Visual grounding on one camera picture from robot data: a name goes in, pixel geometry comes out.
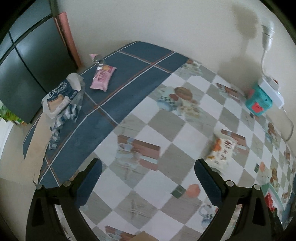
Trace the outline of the red snack packet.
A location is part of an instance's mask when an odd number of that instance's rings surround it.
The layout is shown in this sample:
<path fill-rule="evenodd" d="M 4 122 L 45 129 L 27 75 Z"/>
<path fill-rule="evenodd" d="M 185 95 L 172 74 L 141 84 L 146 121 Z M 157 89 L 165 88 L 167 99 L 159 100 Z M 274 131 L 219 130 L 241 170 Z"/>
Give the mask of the red snack packet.
<path fill-rule="evenodd" d="M 265 203 L 266 203 L 268 209 L 271 212 L 274 212 L 275 211 L 275 207 L 273 205 L 273 199 L 271 197 L 271 194 L 270 193 L 267 193 L 266 196 L 265 196 L 265 198 L 264 198 L 264 200 L 265 200 Z"/>

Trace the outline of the green-rimmed white tray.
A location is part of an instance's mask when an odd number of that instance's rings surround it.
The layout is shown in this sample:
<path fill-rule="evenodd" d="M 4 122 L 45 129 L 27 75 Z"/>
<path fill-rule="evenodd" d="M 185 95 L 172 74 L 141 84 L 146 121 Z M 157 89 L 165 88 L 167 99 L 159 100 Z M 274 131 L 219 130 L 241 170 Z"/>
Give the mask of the green-rimmed white tray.
<path fill-rule="evenodd" d="M 281 221 L 283 229 L 286 229 L 292 218 L 295 216 L 295 192 L 292 189 L 290 196 L 279 196 L 271 184 L 264 184 L 261 187 L 263 195 L 271 195 L 273 206 L 277 208 L 277 215 Z"/>

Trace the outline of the white orange snack packet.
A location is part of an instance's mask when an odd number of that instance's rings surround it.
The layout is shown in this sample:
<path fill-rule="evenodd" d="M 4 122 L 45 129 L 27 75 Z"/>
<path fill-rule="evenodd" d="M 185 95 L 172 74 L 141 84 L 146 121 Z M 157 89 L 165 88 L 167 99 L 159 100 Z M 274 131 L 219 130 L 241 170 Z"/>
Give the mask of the white orange snack packet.
<path fill-rule="evenodd" d="M 233 138 L 216 138 L 210 154 L 206 157 L 206 163 L 211 168 L 223 170 L 228 165 L 236 145 L 237 141 Z"/>

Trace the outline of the teal toy box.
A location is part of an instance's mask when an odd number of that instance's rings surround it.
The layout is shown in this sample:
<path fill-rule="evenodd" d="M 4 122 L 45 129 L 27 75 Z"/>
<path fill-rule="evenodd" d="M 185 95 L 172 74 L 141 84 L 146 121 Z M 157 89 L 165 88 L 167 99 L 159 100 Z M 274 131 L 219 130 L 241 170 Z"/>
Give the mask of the teal toy box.
<path fill-rule="evenodd" d="M 253 114 L 260 116 L 272 107 L 273 101 L 259 85 L 255 83 L 248 92 L 245 105 Z"/>

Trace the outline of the blue white tissue pack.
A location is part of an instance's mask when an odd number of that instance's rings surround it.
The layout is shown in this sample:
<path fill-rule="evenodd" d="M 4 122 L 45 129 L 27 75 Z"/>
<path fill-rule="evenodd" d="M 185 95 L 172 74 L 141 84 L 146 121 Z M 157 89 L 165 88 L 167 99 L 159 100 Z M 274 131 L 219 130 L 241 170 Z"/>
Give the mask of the blue white tissue pack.
<path fill-rule="evenodd" d="M 55 89 L 41 101 L 43 112 L 51 120 L 48 149 L 57 148 L 61 130 L 68 120 L 76 122 L 82 108 L 85 83 L 77 73 L 69 74 Z"/>

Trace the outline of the white power strip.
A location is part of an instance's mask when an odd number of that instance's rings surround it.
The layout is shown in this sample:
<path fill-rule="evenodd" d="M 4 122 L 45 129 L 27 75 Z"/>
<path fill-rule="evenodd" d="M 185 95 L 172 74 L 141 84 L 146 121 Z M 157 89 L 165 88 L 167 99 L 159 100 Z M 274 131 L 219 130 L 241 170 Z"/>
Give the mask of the white power strip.
<path fill-rule="evenodd" d="M 258 85 L 269 96 L 278 109 L 281 109 L 285 104 L 284 98 L 279 90 L 275 90 L 272 87 L 271 81 L 271 78 L 262 76 L 260 80 L 258 80 Z"/>

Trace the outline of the pink snack packet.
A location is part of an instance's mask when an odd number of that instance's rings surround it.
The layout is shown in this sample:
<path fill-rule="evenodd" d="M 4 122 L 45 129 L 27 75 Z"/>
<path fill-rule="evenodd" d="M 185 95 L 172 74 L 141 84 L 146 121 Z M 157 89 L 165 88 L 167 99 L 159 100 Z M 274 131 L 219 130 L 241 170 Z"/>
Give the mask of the pink snack packet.
<path fill-rule="evenodd" d="M 107 91 L 109 81 L 117 69 L 116 67 L 107 65 L 104 58 L 100 54 L 90 54 L 89 55 L 92 62 L 96 64 L 95 75 L 90 85 L 90 89 Z"/>

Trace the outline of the dark cabinet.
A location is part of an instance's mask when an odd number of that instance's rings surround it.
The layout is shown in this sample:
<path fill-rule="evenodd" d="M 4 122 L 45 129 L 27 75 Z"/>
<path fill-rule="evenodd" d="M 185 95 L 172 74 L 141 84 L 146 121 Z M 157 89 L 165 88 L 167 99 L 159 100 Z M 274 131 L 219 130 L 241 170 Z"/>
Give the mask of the dark cabinet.
<path fill-rule="evenodd" d="M 57 1 L 1 1 L 1 102 L 25 123 L 78 65 Z"/>

